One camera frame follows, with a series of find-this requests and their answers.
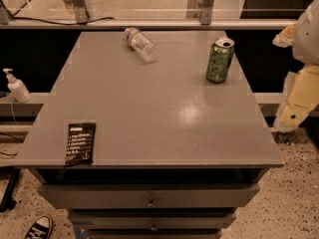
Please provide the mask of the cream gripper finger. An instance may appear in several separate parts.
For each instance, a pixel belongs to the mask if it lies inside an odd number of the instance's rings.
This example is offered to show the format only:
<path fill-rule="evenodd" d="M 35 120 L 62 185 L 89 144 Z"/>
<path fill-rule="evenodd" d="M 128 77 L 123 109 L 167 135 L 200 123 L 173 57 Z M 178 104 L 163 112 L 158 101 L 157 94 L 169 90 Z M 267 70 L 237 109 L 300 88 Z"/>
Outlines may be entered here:
<path fill-rule="evenodd" d="M 274 128 L 293 131 L 319 105 L 319 66 L 305 65 L 298 73 L 285 78 L 282 103 L 276 112 Z"/>
<path fill-rule="evenodd" d="M 272 41 L 272 44 L 281 48 L 290 47 L 293 45 L 294 42 L 294 33 L 295 24 L 291 24 L 275 36 L 275 38 Z"/>

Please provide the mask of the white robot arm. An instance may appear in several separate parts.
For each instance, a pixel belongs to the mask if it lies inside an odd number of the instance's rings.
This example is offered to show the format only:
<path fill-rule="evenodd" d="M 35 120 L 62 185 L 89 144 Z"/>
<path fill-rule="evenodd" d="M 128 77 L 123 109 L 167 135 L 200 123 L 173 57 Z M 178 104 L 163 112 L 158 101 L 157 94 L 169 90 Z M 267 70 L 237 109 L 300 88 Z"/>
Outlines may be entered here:
<path fill-rule="evenodd" d="M 277 131 L 290 132 L 319 105 L 319 0 L 314 0 L 294 24 L 276 35 L 272 44 L 292 47 L 293 58 L 304 64 L 298 73 L 287 74 L 273 124 Z"/>

